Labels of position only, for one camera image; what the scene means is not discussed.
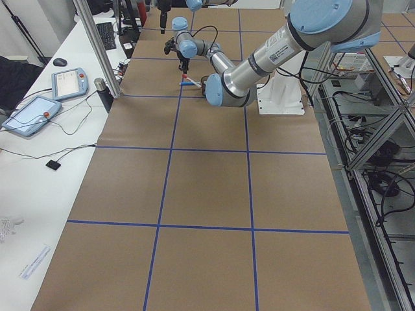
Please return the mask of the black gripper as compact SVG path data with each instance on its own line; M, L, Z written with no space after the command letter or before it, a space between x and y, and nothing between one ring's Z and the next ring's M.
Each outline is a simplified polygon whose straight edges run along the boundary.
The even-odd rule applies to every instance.
M161 11L160 12L160 33L165 34L165 29L167 26L167 19L168 19L168 12Z
M180 61L179 66L178 66L179 70L182 73L187 73L188 70L189 70L189 62L190 62L190 59L188 59L188 58L180 58L179 61Z

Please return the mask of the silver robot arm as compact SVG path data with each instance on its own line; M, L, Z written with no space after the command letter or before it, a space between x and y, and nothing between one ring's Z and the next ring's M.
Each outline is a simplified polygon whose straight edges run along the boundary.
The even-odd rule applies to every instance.
M188 32L184 17L172 20L172 42L189 60L207 58L215 69L206 81L205 96L212 106L243 108L254 100L260 79L302 51L328 42L333 53L361 51L381 36L383 1L295 1L278 31L246 60L234 65L218 43L198 40Z
M173 1L173 0L158 0L155 1L155 6L160 11L160 32L165 34L167 27L168 12L172 7L188 8L192 12L196 12L201 8L208 6L226 5L232 6L237 3L238 0L185 0L185 1Z

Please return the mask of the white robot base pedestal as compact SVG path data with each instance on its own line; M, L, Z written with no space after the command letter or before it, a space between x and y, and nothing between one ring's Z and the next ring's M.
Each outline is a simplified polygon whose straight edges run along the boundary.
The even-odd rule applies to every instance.
M304 115L298 79L275 73L266 84L257 85L260 115Z

